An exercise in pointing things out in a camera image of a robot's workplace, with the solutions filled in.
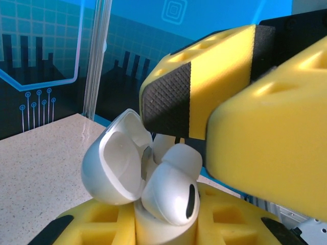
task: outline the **open case lid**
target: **open case lid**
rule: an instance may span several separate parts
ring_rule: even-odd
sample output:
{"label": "open case lid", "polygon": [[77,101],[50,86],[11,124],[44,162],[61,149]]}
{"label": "open case lid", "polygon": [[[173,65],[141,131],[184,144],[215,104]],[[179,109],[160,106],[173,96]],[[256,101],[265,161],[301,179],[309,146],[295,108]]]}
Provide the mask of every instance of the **open case lid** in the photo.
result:
{"label": "open case lid", "polygon": [[95,199],[123,205],[141,197],[142,158],[152,147],[151,133],[140,116],[127,109],[118,116],[86,152],[82,180]]}

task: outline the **speckled countertop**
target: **speckled countertop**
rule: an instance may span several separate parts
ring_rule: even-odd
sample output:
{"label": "speckled countertop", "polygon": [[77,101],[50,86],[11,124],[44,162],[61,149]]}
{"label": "speckled countertop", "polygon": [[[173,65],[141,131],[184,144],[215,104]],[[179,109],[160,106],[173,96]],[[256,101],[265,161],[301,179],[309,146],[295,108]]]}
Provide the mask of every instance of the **speckled countertop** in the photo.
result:
{"label": "speckled countertop", "polygon": [[104,127],[76,114],[0,141],[0,244],[28,244],[91,197],[80,166]]}

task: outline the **earbud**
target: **earbud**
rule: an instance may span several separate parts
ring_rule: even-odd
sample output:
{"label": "earbud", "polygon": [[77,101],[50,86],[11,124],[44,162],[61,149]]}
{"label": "earbud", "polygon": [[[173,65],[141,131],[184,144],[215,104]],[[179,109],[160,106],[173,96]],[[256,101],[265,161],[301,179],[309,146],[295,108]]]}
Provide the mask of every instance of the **earbud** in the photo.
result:
{"label": "earbud", "polygon": [[160,164],[166,152],[177,143],[184,143],[184,139],[170,135],[157,134],[153,140],[153,160]]}
{"label": "earbud", "polygon": [[183,166],[202,166],[202,157],[190,146],[176,144],[162,159],[142,193],[142,205],[164,222],[174,226],[186,225],[198,215],[200,200],[198,176]]}

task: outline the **grid pattern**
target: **grid pattern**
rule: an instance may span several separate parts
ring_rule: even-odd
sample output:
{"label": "grid pattern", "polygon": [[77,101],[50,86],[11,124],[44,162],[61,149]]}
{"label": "grid pattern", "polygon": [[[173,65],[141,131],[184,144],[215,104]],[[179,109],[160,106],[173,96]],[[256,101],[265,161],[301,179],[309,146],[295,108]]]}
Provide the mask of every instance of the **grid pattern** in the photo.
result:
{"label": "grid pattern", "polygon": [[[111,70],[115,60],[118,60],[121,66],[125,51],[130,52],[132,59],[139,55],[140,64],[143,64],[146,58],[149,59],[150,73],[163,56],[191,42],[193,40],[111,14],[102,73]],[[127,75],[131,75],[132,68],[133,62],[129,62]],[[140,79],[141,75],[142,69],[138,69],[136,78]]]}
{"label": "grid pattern", "polygon": [[[43,38],[43,58],[54,53],[54,64],[66,77],[74,75],[80,6],[50,0],[0,0],[0,34],[11,34],[14,67],[21,67],[20,36],[28,36],[29,66],[36,63],[36,37]],[[94,10],[85,9],[80,75],[86,75]],[[0,61],[3,61],[0,38]]]}

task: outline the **yellow foam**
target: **yellow foam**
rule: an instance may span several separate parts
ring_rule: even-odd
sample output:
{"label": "yellow foam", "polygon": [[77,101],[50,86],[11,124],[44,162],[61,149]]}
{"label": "yellow foam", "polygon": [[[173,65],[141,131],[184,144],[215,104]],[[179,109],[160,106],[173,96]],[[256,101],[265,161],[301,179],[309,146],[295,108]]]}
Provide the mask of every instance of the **yellow foam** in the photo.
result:
{"label": "yellow foam", "polygon": [[255,29],[255,25],[250,25],[212,34],[176,54],[163,57],[142,83],[139,92],[141,117],[144,89],[190,62],[188,136],[205,139],[206,122],[211,112],[250,82]]}
{"label": "yellow foam", "polygon": [[[277,220],[273,214],[209,185],[198,187],[201,203],[194,245],[280,245],[261,221]],[[54,245],[136,244],[133,204],[117,207],[90,200],[60,217],[65,215],[74,219]]]}
{"label": "yellow foam", "polygon": [[208,172],[256,197],[327,221],[327,37],[218,107]]}

